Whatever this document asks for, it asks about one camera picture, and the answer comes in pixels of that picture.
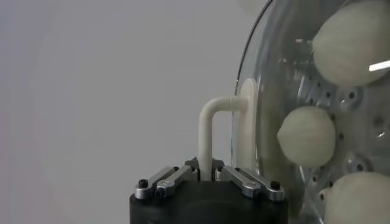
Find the white foam ball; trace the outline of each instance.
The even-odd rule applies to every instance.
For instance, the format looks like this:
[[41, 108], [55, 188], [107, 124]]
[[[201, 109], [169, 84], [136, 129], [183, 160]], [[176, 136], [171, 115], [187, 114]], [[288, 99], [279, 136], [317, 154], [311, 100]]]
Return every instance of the white foam ball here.
[[357, 2], [331, 16], [313, 40], [313, 57], [324, 79], [339, 86], [361, 86], [389, 70], [370, 65], [390, 60], [390, 1]]
[[326, 200], [327, 224], [390, 223], [390, 178], [353, 173], [333, 185]]
[[277, 138], [290, 161], [300, 166], [321, 166], [333, 155], [336, 131], [326, 111], [302, 107], [287, 115]]

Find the metal bracket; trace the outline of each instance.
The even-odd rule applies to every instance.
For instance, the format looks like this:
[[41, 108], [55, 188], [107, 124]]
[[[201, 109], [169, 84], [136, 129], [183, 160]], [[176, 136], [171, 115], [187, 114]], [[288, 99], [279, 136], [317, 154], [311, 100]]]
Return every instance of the metal bracket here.
[[271, 201], [285, 199], [285, 191], [278, 182], [269, 182], [249, 169], [234, 169], [225, 166], [221, 171], [216, 170], [216, 176], [219, 181], [232, 181], [247, 197], [255, 198], [264, 194]]
[[150, 177], [146, 182], [146, 187], [137, 184], [134, 189], [134, 196], [137, 199], [144, 200], [154, 194], [157, 182], [161, 179], [167, 178], [175, 172], [173, 167], [165, 167], [154, 176]]
[[184, 180], [196, 181], [197, 170], [193, 170], [191, 166], [182, 166], [178, 171], [169, 176], [167, 179], [160, 180], [157, 183], [156, 196], [173, 196], [175, 194], [177, 186], [180, 185], [180, 183]]
[[241, 189], [243, 195], [247, 197], [257, 197], [261, 191], [261, 185], [259, 183], [245, 177], [231, 166], [223, 167], [219, 177], [222, 181], [232, 181]]
[[285, 199], [285, 190], [280, 186], [280, 183], [276, 181], [268, 181], [250, 169], [241, 169], [239, 172], [244, 176], [259, 182], [263, 187], [262, 192], [271, 201], [283, 201]]

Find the white pipe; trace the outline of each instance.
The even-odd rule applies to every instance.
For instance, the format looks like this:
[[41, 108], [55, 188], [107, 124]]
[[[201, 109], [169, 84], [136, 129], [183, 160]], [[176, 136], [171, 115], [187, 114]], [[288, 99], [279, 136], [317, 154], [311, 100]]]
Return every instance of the white pipe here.
[[206, 103], [199, 116], [199, 154], [200, 179], [211, 181], [213, 162], [213, 117], [218, 111], [245, 111], [248, 100], [244, 97], [215, 98]]

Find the white backdrop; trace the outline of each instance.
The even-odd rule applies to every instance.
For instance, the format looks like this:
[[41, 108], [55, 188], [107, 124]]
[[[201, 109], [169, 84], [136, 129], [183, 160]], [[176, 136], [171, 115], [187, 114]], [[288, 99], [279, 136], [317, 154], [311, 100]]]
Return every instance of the white backdrop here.
[[[128, 223], [137, 179], [197, 154], [254, 22], [235, 0], [3, 0], [0, 223]], [[230, 117], [215, 155], [230, 161]]]

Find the metal bolt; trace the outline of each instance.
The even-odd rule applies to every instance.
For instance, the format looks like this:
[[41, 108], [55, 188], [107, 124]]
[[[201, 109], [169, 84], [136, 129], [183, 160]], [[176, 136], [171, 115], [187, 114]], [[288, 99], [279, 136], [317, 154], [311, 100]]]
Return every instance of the metal bolt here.
[[147, 188], [148, 182], [146, 179], [139, 180], [138, 187], [140, 188]]
[[271, 189], [280, 190], [280, 183], [278, 181], [271, 181]]

